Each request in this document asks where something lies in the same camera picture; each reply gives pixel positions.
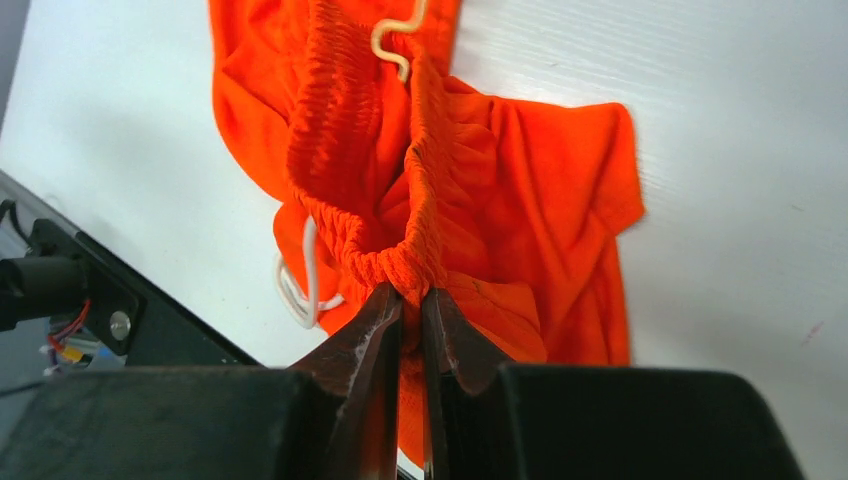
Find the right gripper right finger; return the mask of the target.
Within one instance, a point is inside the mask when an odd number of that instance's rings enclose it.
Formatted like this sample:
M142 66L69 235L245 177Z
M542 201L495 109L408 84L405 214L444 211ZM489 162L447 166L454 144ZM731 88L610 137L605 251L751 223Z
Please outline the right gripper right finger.
M799 479L769 406L716 371L519 363L422 304L429 479Z

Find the red orange shorts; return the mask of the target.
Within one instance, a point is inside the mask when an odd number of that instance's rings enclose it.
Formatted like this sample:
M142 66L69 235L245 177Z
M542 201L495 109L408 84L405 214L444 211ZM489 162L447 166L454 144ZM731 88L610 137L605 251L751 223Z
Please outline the red orange shorts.
M213 1L213 109L245 173L281 202L273 232L307 326L338 332L374 288L404 300L398 445L425 461L420 307L444 288L511 358L630 361L617 236L643 215L634 128L618 103L483 94L449 72L460 5L370 34L411 1Z

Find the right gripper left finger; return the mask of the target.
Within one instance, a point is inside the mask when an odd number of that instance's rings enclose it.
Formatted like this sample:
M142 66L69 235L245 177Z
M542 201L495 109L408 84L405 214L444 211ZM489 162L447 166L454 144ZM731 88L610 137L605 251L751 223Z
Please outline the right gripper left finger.
M394 479L403 303L382 284L285 369L124 368L37 384L5 479Z

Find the cream wooden hanger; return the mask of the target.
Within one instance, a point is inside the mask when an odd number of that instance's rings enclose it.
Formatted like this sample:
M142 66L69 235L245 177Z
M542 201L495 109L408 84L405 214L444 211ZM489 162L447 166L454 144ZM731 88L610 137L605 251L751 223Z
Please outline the cream wooden hanger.
M379 60L393 64L396 67L398 80L406 84L411 75L411 61L387 38L394 40L399 36L410 36L421 30L425 22L428 0L417 0L410 17L406 20L394 18L383 18L373 27L370 34L370 49L372 54Z

